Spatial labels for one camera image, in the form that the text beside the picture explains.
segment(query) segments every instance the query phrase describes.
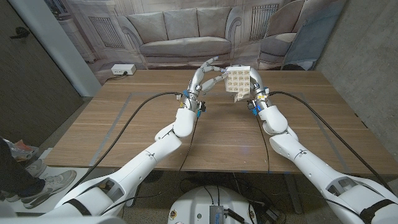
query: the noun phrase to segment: white robotic arm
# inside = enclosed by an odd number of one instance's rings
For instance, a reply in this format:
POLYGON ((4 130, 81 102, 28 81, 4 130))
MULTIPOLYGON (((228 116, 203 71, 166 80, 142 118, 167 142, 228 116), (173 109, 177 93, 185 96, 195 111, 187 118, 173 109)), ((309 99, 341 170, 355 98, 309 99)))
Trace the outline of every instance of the white robotic arm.
POLYGON ((261 78, 251 69, 251 86, 254 100, 249 109, 256 110, 262 127, 273 135, 272 148, 291 160, 307 179, 318 189, 329 206, 343 223, 396 223, 398 219, 398 198, 375 181, 353 177, 335 171, 319 157, 299 143, 297 135, 289 127, 286 118, 269 100, 269 90, 264 89, 261 78))
MULTIPOLYGON (((161 160, 181 146, 180 138, 185 138, 191 134, 195 117, 205 111, 205 102, 197 101, 204 74, 209 71, 225 71, 222 68, 210 66, 216 59, 217 57, 206 61, 195 72, 187 91, 184 92, 183 106, 177 110, 175 122, 156 134, 155 143, 115 173, 88 180, 78 185, 59 201, 55 210, 46 213, 44 217, 117 214, 123 203, 116 205, 132 198, 138 185, 147 177, 149 172, 161 160), (104 191, 100 188, 100 185, 107 185, 110 190, 104 191)), ((221 79, 219 77, 216 79, 220 81, 225 77, 224 75, 221 79)), ((209 91, 213 86, 206 85, 206 90, 209 91)))

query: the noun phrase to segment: power strip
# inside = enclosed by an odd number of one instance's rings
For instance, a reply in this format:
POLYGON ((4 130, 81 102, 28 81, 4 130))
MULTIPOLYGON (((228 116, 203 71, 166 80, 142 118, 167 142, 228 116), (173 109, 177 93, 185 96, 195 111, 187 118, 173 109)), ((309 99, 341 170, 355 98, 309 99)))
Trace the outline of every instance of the power strip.
POLYGON ((127 75, 132 75, 137 69, 134 64, 115 64, 111 70, 113 75, 123 75, 124 72, 127 72, 127 75))

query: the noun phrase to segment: shoe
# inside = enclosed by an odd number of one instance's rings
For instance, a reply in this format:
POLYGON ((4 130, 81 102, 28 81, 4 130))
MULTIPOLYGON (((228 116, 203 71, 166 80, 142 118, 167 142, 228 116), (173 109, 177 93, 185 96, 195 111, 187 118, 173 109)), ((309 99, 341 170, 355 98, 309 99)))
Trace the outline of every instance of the shoe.
POLYGON ((25 170, 32 175, 32 177, 39 177, 47 167, 42 159, 36 160, 34 163, 25 168, 25 170))
POLYGON ((20 199, 20 197, 18 196, 18 194, 14 194, 14 193, 8 193, 5 191, 1 191, 1 193, 5 196, 6 200, 8 202, 16 202, 20 199))
POLYGON ((75 177, 76 171, 68 170, 62 174, 45 178, 45 185, 40 193, 30 197, 21 198, 21 201, 24 203, 24 207, 31 209, 40 205, 49 197, 67 188, 73 182, 73 180, 75 180, 75 177))

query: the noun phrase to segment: person's leg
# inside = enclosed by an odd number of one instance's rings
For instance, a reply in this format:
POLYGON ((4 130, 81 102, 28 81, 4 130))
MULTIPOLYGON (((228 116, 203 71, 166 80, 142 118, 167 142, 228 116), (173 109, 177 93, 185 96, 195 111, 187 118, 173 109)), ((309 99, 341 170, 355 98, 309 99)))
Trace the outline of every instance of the person's leg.
POLYGON ((0 137, 0 189, 27 197, 39 193, 45 181, 32 177, 11 156, 8 144, 0 137))

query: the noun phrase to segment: table leg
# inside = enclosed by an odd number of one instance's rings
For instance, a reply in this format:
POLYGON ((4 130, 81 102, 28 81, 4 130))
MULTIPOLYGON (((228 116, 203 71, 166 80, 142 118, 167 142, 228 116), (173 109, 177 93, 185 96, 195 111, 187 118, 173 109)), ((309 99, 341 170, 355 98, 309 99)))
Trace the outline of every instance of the table leg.
POLYGON ((289 192, 290 198, 292 199, 294 212, 296 214, 303 213, 303 207, 301 205, 301 200, 299 197, 299 192, 297 191, 296 182, 294 179, 294 175, 292 174, 284 174, 287 191, 289 192))

